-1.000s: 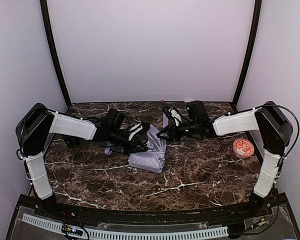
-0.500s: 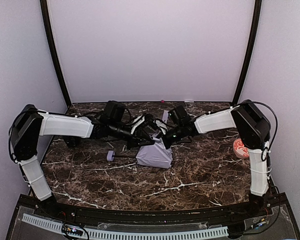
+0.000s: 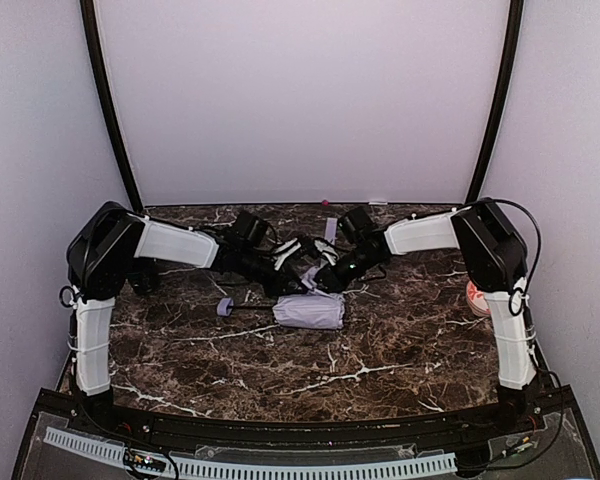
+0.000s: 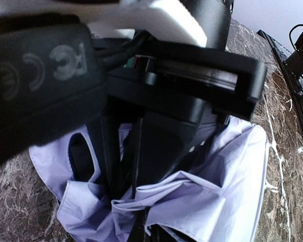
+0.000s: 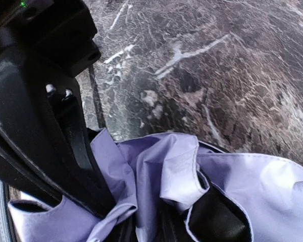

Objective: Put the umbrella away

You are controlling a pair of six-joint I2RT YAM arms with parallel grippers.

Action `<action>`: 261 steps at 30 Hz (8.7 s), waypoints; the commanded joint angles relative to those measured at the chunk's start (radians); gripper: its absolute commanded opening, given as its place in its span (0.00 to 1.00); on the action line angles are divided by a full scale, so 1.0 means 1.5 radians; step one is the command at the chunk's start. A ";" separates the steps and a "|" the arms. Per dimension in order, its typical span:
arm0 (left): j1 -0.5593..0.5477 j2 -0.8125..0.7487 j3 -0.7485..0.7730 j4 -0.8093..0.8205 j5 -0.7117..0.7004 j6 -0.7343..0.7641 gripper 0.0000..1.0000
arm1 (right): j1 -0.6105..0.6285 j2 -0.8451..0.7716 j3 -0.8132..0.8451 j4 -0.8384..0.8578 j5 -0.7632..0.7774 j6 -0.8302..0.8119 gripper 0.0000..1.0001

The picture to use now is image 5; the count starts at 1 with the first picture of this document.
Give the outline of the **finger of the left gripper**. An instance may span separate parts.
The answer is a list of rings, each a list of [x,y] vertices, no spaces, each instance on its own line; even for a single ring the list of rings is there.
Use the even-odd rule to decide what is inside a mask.
[[[78,82],[16,45],[0,51],[0,136],[58,194],[99,218],[114,207],[90,147]]]

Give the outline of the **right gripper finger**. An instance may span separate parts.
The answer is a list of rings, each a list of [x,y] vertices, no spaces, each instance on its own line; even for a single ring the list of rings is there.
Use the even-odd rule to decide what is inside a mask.
[[[193,204],[186,226],[197,241],[250,241],[245,213],[214,186]]]

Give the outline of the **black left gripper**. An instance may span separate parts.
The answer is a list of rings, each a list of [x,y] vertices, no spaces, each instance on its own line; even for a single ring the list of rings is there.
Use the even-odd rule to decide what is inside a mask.
[[[26,45],[71,77],[100,58],[96,33],[84,1],[0,1],[0,52]]]

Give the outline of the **lavender folding umbrella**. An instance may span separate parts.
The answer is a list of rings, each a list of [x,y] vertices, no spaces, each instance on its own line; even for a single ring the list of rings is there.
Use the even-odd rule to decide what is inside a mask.
[[[114,207],[96,218],[66,197],[55,206],[12,200],[21,241],[197,241],[186,218],[211,186],[245,213],[250,241],[303,241],[303,166],[291,159],[225,152],[174,132],[115,142],[100,128],[89,139]]]

